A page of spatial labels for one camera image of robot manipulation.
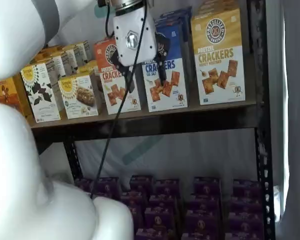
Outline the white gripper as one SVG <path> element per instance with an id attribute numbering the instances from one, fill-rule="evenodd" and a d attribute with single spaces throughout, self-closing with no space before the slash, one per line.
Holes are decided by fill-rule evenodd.
<path id="1" fill-rule="evenodd" d="M 136 4 L 116 13 L 113 18 L 115 43 L 118 56 L 113 57 L 115 68 L 124 77 L 125 88 L 133 92 L 135 84 L 129 69 L 135 62 L 144 63 L 154 61 L 157 63 L 157 72 L 160 85 L 163 86 L 167 79 L 164 63 L 167 59 L 171 40 L 157 32 L 154 18 L 148 5 Z"/>

